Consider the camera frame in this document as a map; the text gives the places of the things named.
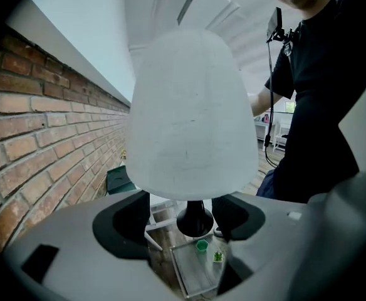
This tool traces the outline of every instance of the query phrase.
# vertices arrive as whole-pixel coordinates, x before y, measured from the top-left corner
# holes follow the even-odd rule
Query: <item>lampshade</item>
[[[146,50],[127,126],[127,174],[165,198],[198,201],[241,189],[258,169],[239,70],[208,31],[173,31]]]

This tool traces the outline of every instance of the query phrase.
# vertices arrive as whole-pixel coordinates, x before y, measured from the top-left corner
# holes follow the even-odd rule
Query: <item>white chair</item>
[[[284,135],[287,135],[290,129],[290,120],[282,119],[279,123],[279,132],[275,134],[273,138],[273,152],[275,149],[280,149],[281,151],[285,151],[284,147],[279,147],[279,145],[286,145],[286,138]]]

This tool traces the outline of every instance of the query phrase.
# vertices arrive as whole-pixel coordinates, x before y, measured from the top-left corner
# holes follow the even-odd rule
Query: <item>ceiling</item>
[[[177,27],[186,0],[125,0],[129,50],[135,70],[142,52],[158,35]],[[211,30],[230,47],[248,93],[260,91],[269,77],[266,28],[275,7],[282,8],[283,27],[297,27],[300,14],[276,0],[231,0],[239,8]],[[273,62],[281,43],[271,43]]]

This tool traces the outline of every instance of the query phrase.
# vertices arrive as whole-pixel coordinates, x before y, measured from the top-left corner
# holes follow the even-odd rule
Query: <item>black cable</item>
[[[268,133],[265,137],[265,142],[264,142],[264,146],[265,146],[265,159],[268,162],[269,165],[271,165],[273,168],[277,168],[278,165],[276,165],[273,161],[271,161],[271,159],[269,159],[268,154],[267,154],[267,149],[269,146],[269,142],[271,140],[271,129],[272,129],[272,123],[273,123],[273,87],[272,87],[272,59],[271,59],[271,48],[269,47],[269,42],[267,43],[268,45],[268,56],[269,56],[269,92],[271,93],[271,118],[269,119],[269,126],[268,126]]]

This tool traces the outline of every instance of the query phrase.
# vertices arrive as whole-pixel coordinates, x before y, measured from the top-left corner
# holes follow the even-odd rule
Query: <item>wooden floor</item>
[[[268,148],[268,157],[275,163],[278,163],[284,156],[284,152],[281,150],[272,151],[272,147]],[[267,163],[265,159],[265,153],[262,151],[262,142],[258,142],[258,157],[259,157],[259,168],[256,177],[251,181],[251,183],[241,190],[242,193],[255,195],[257,189],[261,185],[265,174],[272,169],[272,167]],[[211,210],[209,206],[211,202],[205,201],[204,204],[207,209]],[[162,221],[163,219],[168,219],[170,217],[176,216],[181,210],[186,207],[186,204],[181,202],[176,207],[170,208],[163,212],[154,215],[157,221]],[[175,269],[172,263],[172,255],[170,248],[173,246],[182,245],[192,238],[183,235],[176,227],[176,225],[168,226],[166,228],[161,228],[153,231],[149,231],[149,235],[164,249],[162,252],[153,249],[150,246],[150,256],[152,261],[152,269],[160,277],[162,281],[181,299],[184,298],[182,290],[180,289],[179,281],[175,274]],[[223,239],[213,238],[214,242],[218,245],[220,250],[225,253],[227,252],[227,244]],[[199,295],[198,297],[191,298],[192,301],[200,300],[212,300],[216,296],[216,291],[207,292],[205,294]]]

